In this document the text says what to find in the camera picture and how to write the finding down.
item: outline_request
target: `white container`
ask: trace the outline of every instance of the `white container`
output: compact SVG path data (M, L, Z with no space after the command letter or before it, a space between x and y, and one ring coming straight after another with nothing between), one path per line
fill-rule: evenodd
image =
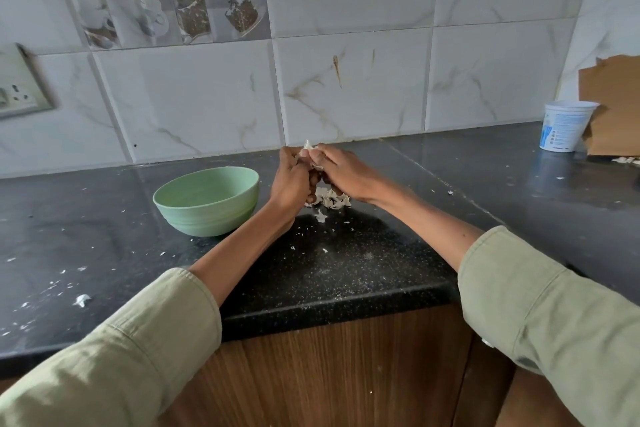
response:
M598 105L594 101L547 103L540 148L551 152L573 152Z

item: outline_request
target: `hand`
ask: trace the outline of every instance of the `hand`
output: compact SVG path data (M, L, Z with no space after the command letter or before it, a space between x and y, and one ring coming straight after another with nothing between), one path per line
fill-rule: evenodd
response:
M310 155L316 165L324 167L323 180L331 184L338 195L344 191L353 199L371 203L385 192L385 187L394 185L353 152L318 144Z
M316 201L316 184L319 180L320 173L311 168L311 157L306 149L283 147L280 149L280 165L271 186L269 203L294 217L305 202Z

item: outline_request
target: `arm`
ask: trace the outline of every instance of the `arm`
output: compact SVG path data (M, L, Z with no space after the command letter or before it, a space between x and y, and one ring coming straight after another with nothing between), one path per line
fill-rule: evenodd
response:
M296 152L281 150L269 202L189 271L165 272L0 396L0 425L151 425L220 345L218 305L314 200Z
M565 269L504 227L485 234L320 144L326 181L411 227L458 271L463 313L483 338L544 374L583 425L640 419L640 308Z

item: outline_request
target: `black countertop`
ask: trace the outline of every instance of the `black countertop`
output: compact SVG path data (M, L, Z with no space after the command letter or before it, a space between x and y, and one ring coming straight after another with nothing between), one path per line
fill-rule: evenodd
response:
M340 146L445 211L482 229L506 222L640 302L638 169L546 153L539 133L540 124L519 124ZM245 165L260 174L260 207L277 160L266 151L0 180L0 378L82 339L163 271L219 241L169 226L151 201L156 188ZM324 224L315 212L305 208L229 296L224 341L456 300L452 270L382 210L323 209ZM92 297L84 309L72 305L80 294Z

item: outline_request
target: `rolled-up sleeve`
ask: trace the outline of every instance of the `rolled-up sleeve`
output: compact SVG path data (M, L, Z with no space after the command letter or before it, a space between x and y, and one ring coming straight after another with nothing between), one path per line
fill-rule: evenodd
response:
M583 425L639 425L638 306L504 227L468 250L458 286L468 324L519 365L544 374Z
M220 340L209 290L171 269L0 396L0 424L147 427Z

